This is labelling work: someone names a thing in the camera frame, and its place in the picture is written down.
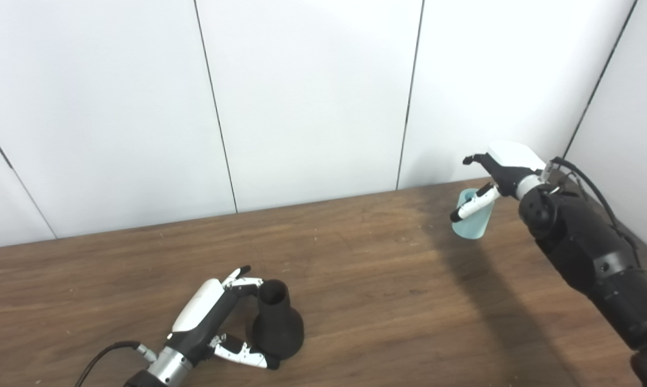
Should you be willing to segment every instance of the wooden table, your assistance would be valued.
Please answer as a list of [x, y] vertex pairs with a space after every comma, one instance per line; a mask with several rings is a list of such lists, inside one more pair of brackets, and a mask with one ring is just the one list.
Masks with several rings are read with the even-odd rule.
[[[482, 239], [453, 234], [459, 192], [482, 184], [0, 248], [0, 385], [73, 385], [114, 341], [160, 350], [206, 279], [251, 264], [289, 285], [304, 347], [278, 371], [212, 359], [185, 386], [638, 386], [630, 351], [539, 252], [516, 201], [498, 201]], [[242, 301], [223, 327], [244, 338], [255, 314]], [[114, 351], [85, 386], [144, 366]]]

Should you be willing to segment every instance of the black cable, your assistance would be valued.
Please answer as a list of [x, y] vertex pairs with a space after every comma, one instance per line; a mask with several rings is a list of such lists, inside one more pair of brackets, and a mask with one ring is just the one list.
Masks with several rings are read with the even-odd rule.
[[586, 176], [586, 174], [584, 174], [584, 172], [582, 172], [581, 169], [579, 169], [579, 167], [577, 167], [576, 165], [572, 164], [571, 162], [569, 162], [569, 161], [567, 161], [565, 159], [562, 159], [562, 157], [555, 157], [550, 162], [552, 162], [553, 164], [558, 164], [558, 165], [560, 165], [562, 167], [566, 167], [567, 169], [569, 169], [572, 172], [572, 174], [575, 175], [575, 177], [577, 177], [577, 178], [581, 177], [581, 179], [584, 180], [584, 182], [586, 182], [586, 184], [589, 186], [589, 188], [591, 188], [591, 191], [593, 191], [593, 193], [596, 195], [596, 198], [598, 198], [598, 201], [601, 202], [601, 205], [603, 205], [603, 208], [606, 210], [606, 213], [608, 213], [608, 218], [610, 219], [610, 223], [612, 224], [611, 227], [613, 228], [613, 230], [615, 230], [615, 232], [621, 238], [623, 238], [625, 241], [627, 241], [627, 243], [630, 245], [631, 249], [634, 250], [635, 257], [638, 259], [638, 252], [636, 251], [636, 250], [638, 250], [638, 247], [636, 245], [636, 242], [633, 239], [631, 239], [630, 236], [625, 235], [625, 233], [620, 231], [620, 228], [619, 228], [619, 225], [618, 225], [618, 222], [617, 222], [617, 218], [615, 217], [615, 213], [614, 213], [613, 209], [610, 208], [610, 204], [606, 200], [605, 196], [603, 196], [603, 194], [601, 194], [601, 191], [598, 189], [598, 187], [596, 187], [596, 184], [593, 184], [591, 179], [589, 179], [588, 176]]
[[95, 356], [95, 358], [92, 359], [92, 362], [90, 362], [87, 365], [87, 367], [85, 367], [85, 370], [82, 372], [82, 375], [80, 375], [80, 378], [75, 383], [75, 387], [80, 387], [82, 385], [82, 382], [85, 381], [85, 378], [87, 377], [87, 375], [89, 375], [90, 371], [92, 370], [92, 367], [94, 367], [95, 364], [111, 350], [115, 350], [118, 348], [137, 349], [137, 347], [139, 346], [140, 346], [139, 341], [118, 341], [117, 343], [113, 343], [112, 345], [109, 345], [108, 347], [103, 348], [102, 352], [97, 353], [97, 356]]
[[565, 159], [562, 159], [561, 157], [556, 157], [555, 159], [552, 159], [550, 162], [552, 162], [553, 164], [558, 164], [562, 167], [566, 167], [567, 169], [569, 169], [570, 171], [574, 172], [575, 174], [579, 175], [579, 177], [584, 179], [586, 184], [588, 184], [589, 188], [591, 188], [591, 191], [593, 191], [593, 193], [598, 198], [598, 201], [601, 202], [601, 205], [603, 205], [603, 208], [608, 213], [608, 218], [610, 218], [610, 222], [613, 223], [613, 228], [617, 228], [617, 218], [615, 217], [615, 213], [613, 212], [613, 209], [610, 208], [610, 205], [608, 204], [608, 201], [606, 200], [605, 196], [601, 194], [601, 191], [599, 191], [598, 187], [596, 187], [596, 184], [593, 184], [591, 179], [589, 179], [588, 176], [586, 176], [586, 174], [584, 174], [584, 172], [582, 172], [581, 169], [579, 169], [579, 167], [577, 167], [576, 165], [572, 164], [571, 162]]

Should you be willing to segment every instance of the robotic hand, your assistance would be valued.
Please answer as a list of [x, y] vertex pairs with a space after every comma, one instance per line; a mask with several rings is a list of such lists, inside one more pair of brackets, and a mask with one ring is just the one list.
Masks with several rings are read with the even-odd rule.
[[179, 314], [158, 359], [153, 353], [145, 354], [151, 364], [128, 379], [125, 387], [177, 387], [192, 368], [212, 355], [277, 369], [279, 360], [253, 350], [234, 336], [217, 335], [238, 299], [256, 296], [263, 282], [261, 278], [242, 277], [249, 270], [249, 266], [236, 269], [223, 282], [215, 278], [206, 281]]
[[[459, 222], [500, 196], [520, 201], [520, 218], [545, 257], [573, 289], [583, 293], [637, 352], [631, 367], [647, 387], [647, 273], [636, 247], [618, 229], [613, 211], [600, 191], [569, 161], [556, 157], [545, 164], [525, 145], [498, 141], [486, 154], [466, 157], [491, 174], [489, 183], [450, 218]], [[612, 222], [608, 225], [577, 194], [548, 183], [554, 164], [583, 178]]]

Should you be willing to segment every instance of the black fingertip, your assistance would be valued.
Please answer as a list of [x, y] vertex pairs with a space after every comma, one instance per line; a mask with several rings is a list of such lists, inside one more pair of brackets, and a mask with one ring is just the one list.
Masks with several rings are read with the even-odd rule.
[[252, 266], [245, 265], [245, 266], [241, 267], [240, 268], [240, 274], [238, 274], [238, 277], [249, 273], [250, 270], [252, 270]]
[[463, 220], [459, 217], [459, 209], [456, 209], [450, 213], [450, 220], [452, 221], [452, 223], [457, 223]]

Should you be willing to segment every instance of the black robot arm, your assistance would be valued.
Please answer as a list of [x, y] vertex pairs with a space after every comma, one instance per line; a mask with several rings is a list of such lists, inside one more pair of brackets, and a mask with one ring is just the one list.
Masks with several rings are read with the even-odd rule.
[[573, 289], [596, 306], [632, 349], [647, 387], [647, 273], [633, 247], [576, 194], [542, 184], [520, 201], [520, 218]]
[[[500, 195], [474, 196], [451, 214], [451, 220], [459, 222], [499, 196], [520, 200], [520, 218], [538, 247], [567, 284], [588, 297], [636, 351], [631, 367], [647, 387], [647, 273], [633, 241], [619, 231], [602, 193], [569, 161], [556, 157], [545, 164], [531, 149], [515, 142], [493, 142], [486, 154], [464, 159], [464, 164], [472, 162], [488, 171]], [[586, 181], [608, 212], [611, 225], [576, 193], [548, 183], [554, 164]]]

